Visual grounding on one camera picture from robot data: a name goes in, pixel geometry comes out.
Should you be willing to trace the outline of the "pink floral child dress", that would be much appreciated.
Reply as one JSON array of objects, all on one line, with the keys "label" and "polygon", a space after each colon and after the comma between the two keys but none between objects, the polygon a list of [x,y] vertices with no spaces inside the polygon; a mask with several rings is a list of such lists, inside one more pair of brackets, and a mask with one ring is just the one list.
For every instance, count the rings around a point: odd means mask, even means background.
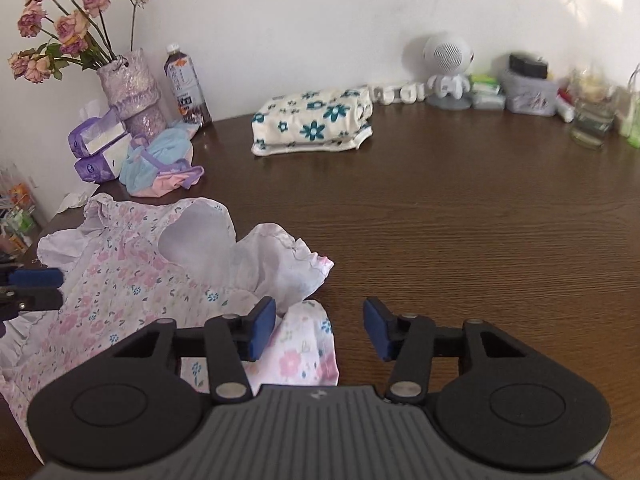
[{"label": "pink floral child dress", "polygon": [[332,262],[282,226],[237,236],[228,209],[201,197],[152,206],[99,194],[84,216],[37,246],[39,261],[64,274],[63,307],[6,323],[1,394],[20,428],[42,387],[141,327],[158,318],[201,326],[247,314],[267,296],[276,326],[260,359],[246,364],[252,388],[337,384],[331,322],[314,300]]}]

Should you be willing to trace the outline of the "crumpled white tissue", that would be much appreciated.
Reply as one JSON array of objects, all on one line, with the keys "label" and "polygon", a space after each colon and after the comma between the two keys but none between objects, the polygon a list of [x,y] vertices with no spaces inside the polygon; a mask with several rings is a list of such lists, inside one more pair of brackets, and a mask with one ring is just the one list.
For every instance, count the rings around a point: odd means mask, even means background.
[{"label": "crumpled white tissue", "polygon": [[56,212],[62,214],[66,210],[82,208],[96,194],[98,188],[99,185],[95,183],[80,182],[72,192],[68,192],[64,196]]}]

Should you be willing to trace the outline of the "lower purple tissue pack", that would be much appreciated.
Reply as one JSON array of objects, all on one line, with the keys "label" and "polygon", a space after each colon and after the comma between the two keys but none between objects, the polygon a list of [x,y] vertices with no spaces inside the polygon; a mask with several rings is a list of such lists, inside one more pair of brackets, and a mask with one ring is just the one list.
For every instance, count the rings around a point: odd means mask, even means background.
[{"label": "lower purple tissue pack", "polygon": [[78,177],[85,182],[102,184],[117,180],[122,164],[127,158],[131,136],[126,133],[114,140],[96,154],[78,159],[74,168]]}]

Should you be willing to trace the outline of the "purple tissue pack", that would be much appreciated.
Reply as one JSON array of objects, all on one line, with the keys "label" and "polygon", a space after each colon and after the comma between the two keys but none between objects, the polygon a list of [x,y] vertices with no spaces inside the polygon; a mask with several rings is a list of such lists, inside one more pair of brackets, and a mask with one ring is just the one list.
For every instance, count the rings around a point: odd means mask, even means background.
[{"label": "purple tissue pack", "polygon": [[72,154],[78,158],[86,158],[96,154],[120,139],[126,133],[117,110],[111,107],[101,117],[90,117],[77,126],[67,136]]},{"label": "purple tissue pack", "polygon": [[74,168],[78,177],[85,182],[102,184],[117,180],[122,164],[127,158],[131,136],[126,133],[114,140],[96,154],[78,159]]}]

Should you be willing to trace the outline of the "upper purple tissue pack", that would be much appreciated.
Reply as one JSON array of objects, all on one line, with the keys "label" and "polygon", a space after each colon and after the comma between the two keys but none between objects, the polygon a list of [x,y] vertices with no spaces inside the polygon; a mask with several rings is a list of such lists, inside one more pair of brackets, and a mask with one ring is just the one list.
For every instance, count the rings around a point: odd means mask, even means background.
[{"label": "upper purple tissue pack", "polygon": [[101,117],[90,117],[77,126],[67,136],[72,154],[78,158],[86,158],[96,154],[120,139],[126,133],[117,110],[111,107]]}]

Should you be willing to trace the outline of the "blue pink purple garment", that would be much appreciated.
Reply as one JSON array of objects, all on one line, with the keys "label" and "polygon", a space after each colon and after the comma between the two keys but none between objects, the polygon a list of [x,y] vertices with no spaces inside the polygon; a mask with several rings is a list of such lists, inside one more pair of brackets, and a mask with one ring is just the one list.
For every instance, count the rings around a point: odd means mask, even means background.
[{"label": "blue pink purple garment", "polygon": [[119,181],[134,197],[160,198],[185,188],[204,176],[202,166],[193,165],[194,134],[197,125],[178,122],[151,139],[136,136],[129,143]]}]

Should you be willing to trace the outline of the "folded cream blue-flower cloth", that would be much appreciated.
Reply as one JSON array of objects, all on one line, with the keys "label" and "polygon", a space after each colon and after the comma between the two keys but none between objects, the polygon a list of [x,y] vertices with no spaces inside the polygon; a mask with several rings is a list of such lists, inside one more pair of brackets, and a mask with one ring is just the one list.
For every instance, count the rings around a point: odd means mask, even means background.
[{"label": "folded cream blue-flower cloth", "polygon": [[342,152],[373,134],[373,102],[366,87],[276,96],[252,117],[252,153]]}]

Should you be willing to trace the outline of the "oolong tea bottle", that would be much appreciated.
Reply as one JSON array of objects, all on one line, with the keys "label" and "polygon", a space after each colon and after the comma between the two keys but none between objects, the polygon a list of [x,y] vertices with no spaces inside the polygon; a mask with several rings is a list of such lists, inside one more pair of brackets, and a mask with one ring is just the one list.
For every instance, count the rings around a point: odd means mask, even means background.
[{"label": "oolong tea bottle", "polygon": [[168,44],[164,72],[169,80],[182,119],[206,127],[212,123],[192,58],[178,44]]}]

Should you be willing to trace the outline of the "dried rose bouquet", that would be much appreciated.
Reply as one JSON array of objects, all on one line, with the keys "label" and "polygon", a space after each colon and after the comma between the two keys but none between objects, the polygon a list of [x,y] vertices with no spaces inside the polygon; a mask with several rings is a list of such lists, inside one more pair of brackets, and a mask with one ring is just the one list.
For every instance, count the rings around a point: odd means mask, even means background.
[{"label": "dried rose bouquet", "polygon": [[12,76],[32,84],[61,80],[70,65],[100,74],[104,88],[114,91],[148,86],[148,66],[141,50],[118,54],[105,23],[111,0],[24,0],[17,30],[26,39],[42,39],[37,47],[14,52],[8,59]]}]

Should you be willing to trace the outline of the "white letter ornament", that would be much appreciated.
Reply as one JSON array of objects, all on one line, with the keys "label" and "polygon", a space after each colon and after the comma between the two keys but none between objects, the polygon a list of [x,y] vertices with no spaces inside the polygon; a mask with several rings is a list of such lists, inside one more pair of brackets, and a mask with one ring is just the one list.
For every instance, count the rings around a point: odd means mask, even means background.
[{"label": "white letter ornament", "polygon": [[372,86],[371,99],[375,103],[385,106],[392,104],[416,104],[426,99],[425,84],[423,82],[405,82],[404,84],[386,84]]}]

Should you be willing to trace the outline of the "grey printed tin box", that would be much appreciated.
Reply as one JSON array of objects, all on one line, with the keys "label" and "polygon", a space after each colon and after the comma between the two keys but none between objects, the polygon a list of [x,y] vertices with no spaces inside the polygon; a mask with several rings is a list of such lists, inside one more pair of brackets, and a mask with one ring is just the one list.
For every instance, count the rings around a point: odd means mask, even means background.
[{"label": "grey printed tin box", "polygon": [[503,70],[499,81],[509,112],[542,117],[555,114],[559,90],[555,80],[525,77],[512,70]]}]

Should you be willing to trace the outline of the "white robot figure speaker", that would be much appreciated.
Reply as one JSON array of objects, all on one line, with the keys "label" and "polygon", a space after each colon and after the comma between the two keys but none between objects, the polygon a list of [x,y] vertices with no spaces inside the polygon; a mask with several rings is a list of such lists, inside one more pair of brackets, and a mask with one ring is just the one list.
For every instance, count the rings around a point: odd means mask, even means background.
[{"label": "white robot figure speaker", "polygon": [[427,39],[423,57],[430,75],[426,102],[441,110],[468,110],[472,102],[466,71],[474,60],[471,47],[461,37],[441,32]]}]

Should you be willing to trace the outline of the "black charger block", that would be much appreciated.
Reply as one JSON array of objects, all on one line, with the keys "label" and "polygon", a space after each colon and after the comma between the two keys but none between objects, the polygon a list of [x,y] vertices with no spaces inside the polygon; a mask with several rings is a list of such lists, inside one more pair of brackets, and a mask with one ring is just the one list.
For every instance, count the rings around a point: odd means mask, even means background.
[{"label": "black charger block", "polygon": [[522,77],[547,79],[549,64],[537,55],[512,52],[509,54],[509,70]]}]

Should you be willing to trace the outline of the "clear drinking glass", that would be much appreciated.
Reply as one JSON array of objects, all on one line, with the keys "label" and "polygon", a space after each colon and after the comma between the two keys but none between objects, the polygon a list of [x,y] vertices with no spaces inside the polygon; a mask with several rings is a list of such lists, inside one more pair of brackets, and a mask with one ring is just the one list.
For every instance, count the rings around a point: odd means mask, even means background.
[{"label": "clear drinking glass", "polygon": [[567,87],[573,99],[570,136],[584,146],[602,148],[614,122],[613,88],[600,70],[573,70]]}]

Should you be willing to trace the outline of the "green spray bottle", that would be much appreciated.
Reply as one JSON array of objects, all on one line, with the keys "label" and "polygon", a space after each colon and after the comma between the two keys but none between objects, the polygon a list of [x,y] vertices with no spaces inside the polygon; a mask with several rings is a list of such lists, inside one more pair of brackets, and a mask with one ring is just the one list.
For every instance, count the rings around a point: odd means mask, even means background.
[{"label": "green spray bottle", "polygon": [[639,66],[630,75],[624,99],[620,102],[620,135],[633,148],[639,148]]}]

